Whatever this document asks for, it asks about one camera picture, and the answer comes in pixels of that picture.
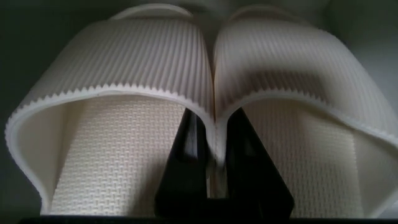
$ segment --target textured footbed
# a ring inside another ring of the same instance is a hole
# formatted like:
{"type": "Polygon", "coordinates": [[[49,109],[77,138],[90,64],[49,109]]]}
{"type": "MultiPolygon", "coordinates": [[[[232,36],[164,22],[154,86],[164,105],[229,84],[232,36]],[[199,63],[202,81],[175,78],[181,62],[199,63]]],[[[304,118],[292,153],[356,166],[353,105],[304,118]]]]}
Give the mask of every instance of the textured footbed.
{"type": "Polygon", "coordinates": [[[68,105],[67,152],[50,214],[153,216],[184,106],[142,96],[68,105]]]}
{"type": "Polygon", "coordinates": [[[295,199],[293,217],[362,217],[352,130],[290,100],[244,106],[295,199]]]}

